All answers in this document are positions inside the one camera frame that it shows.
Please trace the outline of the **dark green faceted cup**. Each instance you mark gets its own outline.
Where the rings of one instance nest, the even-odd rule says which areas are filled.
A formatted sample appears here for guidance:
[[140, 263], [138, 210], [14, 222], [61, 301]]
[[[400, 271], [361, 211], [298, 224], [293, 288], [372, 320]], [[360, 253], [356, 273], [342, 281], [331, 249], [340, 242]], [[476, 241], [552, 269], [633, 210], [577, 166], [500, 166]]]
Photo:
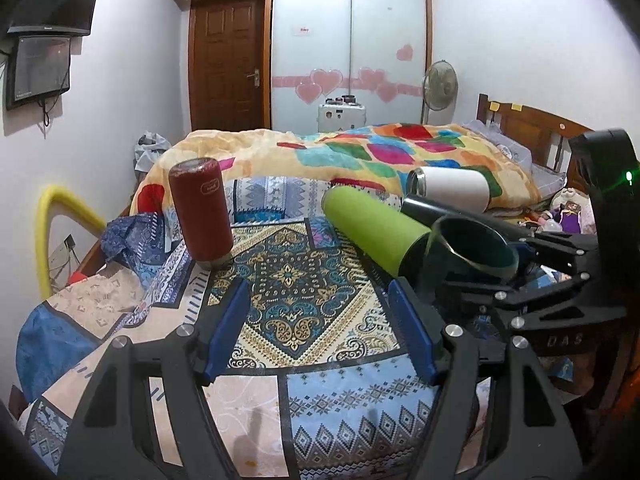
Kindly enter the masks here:
[[447, 280], [503, 285], [514, 278], [519, 264], [518, 252], [490, 226], [445, 216], [431, 227], [416, 294], [430, 304]]

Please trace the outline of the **grey pillow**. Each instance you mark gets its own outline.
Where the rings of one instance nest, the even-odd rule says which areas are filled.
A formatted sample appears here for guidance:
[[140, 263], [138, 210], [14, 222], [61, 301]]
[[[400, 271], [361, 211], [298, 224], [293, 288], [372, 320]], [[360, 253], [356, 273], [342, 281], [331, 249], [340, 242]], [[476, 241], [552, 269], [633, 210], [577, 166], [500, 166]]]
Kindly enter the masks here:
[[502, 151], [503, 155], [528, 172], [543, 200], [552, 198], [566, 185], [565, 174], [559, 174], [546, 166], [535, 164], [532, 151], [506, 136], [495, 122], [486, 125], [484, 122], [474, 119], [472, 122], [466, 122], [464, 126], [494, 144], [499, 151]]

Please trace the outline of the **wooden bed headboard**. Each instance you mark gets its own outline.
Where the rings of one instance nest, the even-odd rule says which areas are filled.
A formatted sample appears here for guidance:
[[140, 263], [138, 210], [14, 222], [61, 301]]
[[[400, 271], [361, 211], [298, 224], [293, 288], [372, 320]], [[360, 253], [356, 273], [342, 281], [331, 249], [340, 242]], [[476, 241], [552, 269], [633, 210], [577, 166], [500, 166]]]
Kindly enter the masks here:
[[564, 174], [568, 186], [587, 192], [572, 159], [570, 139], [588, 132], [588, 127], [535, 107], [494, 101], [485, 93], [478, 96], [476, 118], [497, 124], [508, 138], [529, 149], [534, 164]]

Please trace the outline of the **white bottle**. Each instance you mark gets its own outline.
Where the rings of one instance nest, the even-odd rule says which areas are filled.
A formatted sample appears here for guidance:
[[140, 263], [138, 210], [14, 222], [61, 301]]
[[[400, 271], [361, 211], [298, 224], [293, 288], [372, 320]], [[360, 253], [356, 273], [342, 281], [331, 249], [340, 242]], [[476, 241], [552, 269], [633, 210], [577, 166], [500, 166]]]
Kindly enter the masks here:
[[476, 170], [424, 166], [409, 172], [406, 195], [417, 195], [459, 209], [484, 212], [490, 202], [486, 178]]

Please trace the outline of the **black bottle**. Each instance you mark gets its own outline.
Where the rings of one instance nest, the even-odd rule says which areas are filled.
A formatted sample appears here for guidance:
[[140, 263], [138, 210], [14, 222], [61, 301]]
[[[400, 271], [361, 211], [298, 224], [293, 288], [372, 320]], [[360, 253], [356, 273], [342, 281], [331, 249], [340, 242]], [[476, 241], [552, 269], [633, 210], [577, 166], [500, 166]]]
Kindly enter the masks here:
[[506, 240], [516, 242], [521, 238], [532, 237], [531, 230], [516, 226], [515, 224], [491, 217], [489, 214], [477, 214], [476, 212], [463, 211], [451, 206], [446, 206], [436, 200], [429, 200], [417, 195], [408, 195], [401, 204], [400, 211], [429, 228], [440, 218], [455, 216], [468, 220], [482, 222], [485, 226], [497, 231]]

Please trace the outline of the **lime green bottle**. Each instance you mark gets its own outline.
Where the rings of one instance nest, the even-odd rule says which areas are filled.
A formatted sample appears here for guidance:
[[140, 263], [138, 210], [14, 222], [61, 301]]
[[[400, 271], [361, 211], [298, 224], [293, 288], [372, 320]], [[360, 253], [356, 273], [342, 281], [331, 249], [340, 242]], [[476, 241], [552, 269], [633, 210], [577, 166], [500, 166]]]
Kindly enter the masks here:
[[350, 186], [330, 188], [321, 206], [329, 222], [386, 273], [416, 284], [430, 228]]

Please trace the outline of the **blue patterned bed sheet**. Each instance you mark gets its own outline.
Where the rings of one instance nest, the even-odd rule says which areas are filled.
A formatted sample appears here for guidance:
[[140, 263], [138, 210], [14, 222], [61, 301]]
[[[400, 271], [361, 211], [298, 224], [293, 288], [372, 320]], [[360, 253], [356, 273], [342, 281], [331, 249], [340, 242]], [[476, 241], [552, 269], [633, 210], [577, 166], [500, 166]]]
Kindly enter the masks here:
[[165, 337], [193, 324], [235, 278], [250, 284], [246, 322], [224, 372], [204, 391], [244, 479], [403, 479], [435, 390], [422, 384], [366, 257], [323, 217], [322, 181], [244, 179], [226, 186], [233, 248], [206, 270], [173, 212], [114, 221], [110, 258], [35, 307], [17, 344], [27, 401], [18, 420], [56, 468], [82, 393], [115, 337]]

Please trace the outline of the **standing electric fan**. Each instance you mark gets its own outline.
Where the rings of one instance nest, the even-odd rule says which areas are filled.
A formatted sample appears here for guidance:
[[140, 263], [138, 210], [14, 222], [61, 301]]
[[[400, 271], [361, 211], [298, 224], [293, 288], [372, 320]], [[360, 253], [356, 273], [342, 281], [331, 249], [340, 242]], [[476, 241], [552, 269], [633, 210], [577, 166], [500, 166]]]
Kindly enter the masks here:
[[428, 123], [431, 112], [442, 112], [454, 102], [458, 93], [458, 76], [446, 60], [433, 63], [422, 81], [421, 122]]

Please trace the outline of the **colourful patchwork blanket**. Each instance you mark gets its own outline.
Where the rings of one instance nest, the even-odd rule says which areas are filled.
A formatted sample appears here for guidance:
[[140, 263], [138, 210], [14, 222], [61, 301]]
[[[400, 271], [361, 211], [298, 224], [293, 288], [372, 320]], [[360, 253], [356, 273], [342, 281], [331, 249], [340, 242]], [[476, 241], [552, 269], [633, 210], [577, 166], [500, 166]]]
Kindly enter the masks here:
[[528, 171], [480, 134], [459, 125], [387, 124], [306, 134], [268, 129], [229, 132], [196, 130], [165, 152], [139, 184], [132, 214], [174, 206], [171, 167], [192, 158], [219, 162], [225, 181], [294, 177], [346, 183], [404, 194], [408, 173], [441, 162], [479, 171], [488, 181], [491, 208], [515, 209], [541, 201]]

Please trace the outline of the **yellow foam tube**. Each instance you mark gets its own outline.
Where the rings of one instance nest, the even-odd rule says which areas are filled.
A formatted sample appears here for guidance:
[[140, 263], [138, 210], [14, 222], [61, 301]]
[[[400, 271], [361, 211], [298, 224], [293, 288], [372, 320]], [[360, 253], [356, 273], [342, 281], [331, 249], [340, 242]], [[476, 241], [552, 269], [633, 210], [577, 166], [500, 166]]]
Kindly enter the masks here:
[[48, 184], [37, 200], [34, 226], [36, 279], [40, 298], [45, 300], [53, 295], [50, 255], [62, 243], [64, 234], [73, 234], [81, 226], [99, 237], [106, 221], [65, 186]]

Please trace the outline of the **red cylindrical bottle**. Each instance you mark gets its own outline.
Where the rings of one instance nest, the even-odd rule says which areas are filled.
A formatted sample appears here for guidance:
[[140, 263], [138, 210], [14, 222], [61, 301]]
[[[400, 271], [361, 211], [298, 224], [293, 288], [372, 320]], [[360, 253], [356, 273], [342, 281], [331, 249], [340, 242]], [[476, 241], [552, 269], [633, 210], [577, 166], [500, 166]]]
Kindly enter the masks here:
[[203, 268], [224, 266], [233, 237], [219, 162], [210, 157], [179, 162], [168, 181], [190, 256]]

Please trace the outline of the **white suitcase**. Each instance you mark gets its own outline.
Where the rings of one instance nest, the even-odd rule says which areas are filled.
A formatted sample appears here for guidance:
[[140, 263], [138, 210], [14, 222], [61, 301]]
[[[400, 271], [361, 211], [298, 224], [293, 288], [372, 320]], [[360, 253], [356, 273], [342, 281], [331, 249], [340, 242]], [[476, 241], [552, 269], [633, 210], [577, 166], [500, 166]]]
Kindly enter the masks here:
[[356, 96], [344, 94], [326, 99], [318, 106], [317, 122], [320, 133], [361, 128], [367, 123], [367, 109], [357, 102]]

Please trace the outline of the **grey clothes pile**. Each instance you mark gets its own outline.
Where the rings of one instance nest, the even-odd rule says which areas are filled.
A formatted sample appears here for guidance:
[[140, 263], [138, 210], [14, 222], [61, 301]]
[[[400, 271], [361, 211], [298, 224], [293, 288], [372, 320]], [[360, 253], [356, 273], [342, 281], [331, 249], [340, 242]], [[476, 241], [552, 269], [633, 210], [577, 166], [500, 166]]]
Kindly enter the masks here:
[[134, 175], [140, 183], [154, 164], [171, 148], [171, 143], [155, 132], [145, 131], [134, 144]]

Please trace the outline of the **frosted sliding wardrobe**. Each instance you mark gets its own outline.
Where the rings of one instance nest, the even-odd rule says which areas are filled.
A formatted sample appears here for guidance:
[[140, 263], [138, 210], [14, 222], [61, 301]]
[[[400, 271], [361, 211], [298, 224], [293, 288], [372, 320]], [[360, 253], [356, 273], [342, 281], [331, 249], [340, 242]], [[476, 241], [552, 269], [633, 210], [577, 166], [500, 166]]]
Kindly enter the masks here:
[[365, 126], [417, 124], [426, 58], [427, 0], [271, 0], [271, 127], [317, 133], [344, 94]]

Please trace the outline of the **brown wooden door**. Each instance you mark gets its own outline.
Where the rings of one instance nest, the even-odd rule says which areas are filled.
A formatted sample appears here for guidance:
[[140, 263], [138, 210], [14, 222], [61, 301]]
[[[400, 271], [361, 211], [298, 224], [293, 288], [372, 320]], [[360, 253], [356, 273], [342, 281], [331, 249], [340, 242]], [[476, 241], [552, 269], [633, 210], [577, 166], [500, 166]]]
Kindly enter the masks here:
[[193, 0], [188, 76], [191, 127], [259, 128], [264, 0]]

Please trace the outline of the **small wall monitor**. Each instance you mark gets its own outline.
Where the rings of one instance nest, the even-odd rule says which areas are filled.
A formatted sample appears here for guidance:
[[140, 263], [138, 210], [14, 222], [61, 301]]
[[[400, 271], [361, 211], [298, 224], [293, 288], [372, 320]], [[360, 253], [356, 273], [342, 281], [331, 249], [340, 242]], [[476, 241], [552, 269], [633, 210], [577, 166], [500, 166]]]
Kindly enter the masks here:
[[70, 90], [70, 37], [19, 36], [9, 58], [6, 108]]

